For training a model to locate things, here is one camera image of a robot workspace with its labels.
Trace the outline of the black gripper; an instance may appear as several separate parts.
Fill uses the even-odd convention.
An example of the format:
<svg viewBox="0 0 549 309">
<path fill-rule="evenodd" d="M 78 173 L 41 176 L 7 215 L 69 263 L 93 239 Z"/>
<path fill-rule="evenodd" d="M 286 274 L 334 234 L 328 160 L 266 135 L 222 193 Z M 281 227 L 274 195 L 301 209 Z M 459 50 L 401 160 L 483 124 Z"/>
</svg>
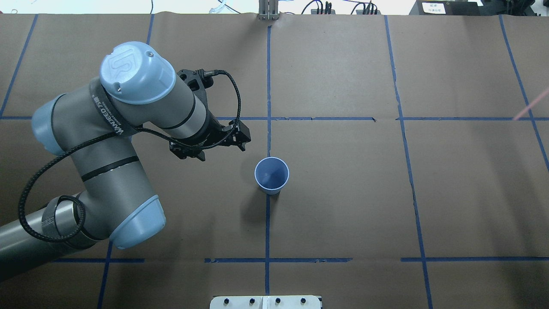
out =
<svg viewBox="0 0 549 309">
<path fill-rule="evenodd" d="M 237 146 L 242 152 L 246 151 L 246 144 L 251 142 L 249 127 L 242 121 L 233 119 L 229 125 L 221 125 L 217 118 L 208 111 L 205 123 L 198 133 L 189 138 L 177 139 L 177 143 L 170 142 L 170 151 L 180 160 L 196 158 L 205 161 L 204 148 L 215 146 Z"/>
</svg>

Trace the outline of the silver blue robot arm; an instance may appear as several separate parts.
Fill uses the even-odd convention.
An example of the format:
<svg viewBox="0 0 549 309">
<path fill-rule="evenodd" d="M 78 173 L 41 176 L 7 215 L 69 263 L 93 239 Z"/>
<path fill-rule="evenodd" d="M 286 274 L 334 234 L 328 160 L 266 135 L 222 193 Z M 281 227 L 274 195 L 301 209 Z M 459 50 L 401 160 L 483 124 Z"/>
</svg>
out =
<svg viewBox="0 0 549 309">
<path fill-rule="evenodd" d="M 64 93 L 35 111 L 34 137 L 55 158 L 22 190 L 18 220 L 1 227 L 1 280 L 87 250 L 103 240 L 118 249 L 134 247 L 166 225 L 132 137 L 149 133 L 169 142 L 181 160 L 204 161 L 206 149 L 251 142 L 237 114 L 221 125 L 208 109 L 206 89 L 225 70 L 176 71 L 153 47 L 131 41 L 113 48 L 89 84 Z M 40 176 L 71 158 L 84 191 L 60 195 L 26 214 L 30 190 Z"/>
</svg>

